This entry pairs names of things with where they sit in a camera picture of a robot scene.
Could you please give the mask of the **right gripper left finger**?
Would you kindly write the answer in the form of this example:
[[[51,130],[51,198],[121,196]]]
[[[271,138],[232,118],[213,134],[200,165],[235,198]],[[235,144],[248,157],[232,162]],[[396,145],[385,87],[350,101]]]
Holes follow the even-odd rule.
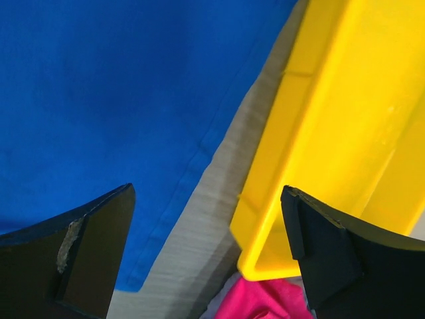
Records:
[[[105,318],[135,208],[128,183],[1,236],[2,318]]]

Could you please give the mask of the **blue printed t shirt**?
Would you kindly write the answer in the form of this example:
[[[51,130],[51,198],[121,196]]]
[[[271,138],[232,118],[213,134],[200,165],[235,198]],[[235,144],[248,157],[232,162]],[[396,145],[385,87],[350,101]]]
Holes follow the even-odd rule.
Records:
[[[125,183],[137,292],[293,1],[2,1],[1,232]]]

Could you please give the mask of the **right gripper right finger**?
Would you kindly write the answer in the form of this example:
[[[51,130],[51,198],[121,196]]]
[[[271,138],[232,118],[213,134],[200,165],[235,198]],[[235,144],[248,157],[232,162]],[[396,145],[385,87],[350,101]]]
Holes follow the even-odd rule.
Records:
[[[317,318],[424,317],[424,241],[288,185],[281,203],[292,257]]]

